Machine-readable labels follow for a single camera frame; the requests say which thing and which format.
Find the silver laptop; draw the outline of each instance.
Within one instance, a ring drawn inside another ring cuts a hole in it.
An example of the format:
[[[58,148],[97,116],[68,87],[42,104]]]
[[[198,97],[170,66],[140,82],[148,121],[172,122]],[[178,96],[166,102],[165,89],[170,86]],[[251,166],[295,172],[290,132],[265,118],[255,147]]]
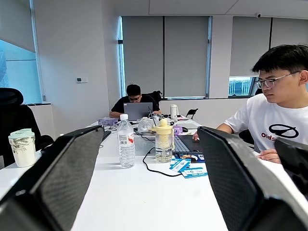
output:
[[[124,113],[128,114],[129,121],[136,121],[142,117],[148,117],[150,110],[153,111],[153,103],[125,103]]]

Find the young man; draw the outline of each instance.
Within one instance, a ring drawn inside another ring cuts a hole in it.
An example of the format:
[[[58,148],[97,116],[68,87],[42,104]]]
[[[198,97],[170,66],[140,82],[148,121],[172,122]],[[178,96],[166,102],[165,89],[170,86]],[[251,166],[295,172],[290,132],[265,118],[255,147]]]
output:
[[[252,71],[259,72],[256,85],[263,94],[248,99],[217,129],[235,134],[249,129],[255,150],[261,151],[258,158],[280,163],[274,149],[277,137],[308,144],[308,46],[274,47],[261,56]]]
[[[119,99],[109,113],[111,118],[120,118],[121,114],[124,114],[124,103],[153,103],[153,113],[161,113],[155,100],[147,95],[141,94],[141,89],[138,85],[128,85],[126,88],[127,96]]]

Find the white t-shirt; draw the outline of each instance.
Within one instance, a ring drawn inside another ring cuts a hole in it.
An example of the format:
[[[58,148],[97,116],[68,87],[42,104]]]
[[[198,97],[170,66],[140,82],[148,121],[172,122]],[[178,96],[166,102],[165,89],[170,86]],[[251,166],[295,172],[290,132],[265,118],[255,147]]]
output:
[[[258,152],[274,148],[277,137],[308,144],[308,107],[280,107],[269,103],[264,94],[249,98],[246,105],[225,124],[235,134],[249,129]]]

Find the headrest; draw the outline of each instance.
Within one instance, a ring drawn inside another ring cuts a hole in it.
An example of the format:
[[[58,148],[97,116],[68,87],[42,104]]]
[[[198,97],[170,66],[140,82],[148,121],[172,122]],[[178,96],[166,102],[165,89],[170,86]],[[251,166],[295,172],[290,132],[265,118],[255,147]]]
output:
[[[0,107],[18,106],[24,101],[21,92],[14,88],[0,88]]]

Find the wall switch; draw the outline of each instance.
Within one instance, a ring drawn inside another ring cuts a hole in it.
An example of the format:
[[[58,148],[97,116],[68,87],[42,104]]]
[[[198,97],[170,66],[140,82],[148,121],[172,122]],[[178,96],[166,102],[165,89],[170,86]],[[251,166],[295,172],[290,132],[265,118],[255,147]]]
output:
[[[87,77],[76,78],[76,83],[88,83],[88,78]]]

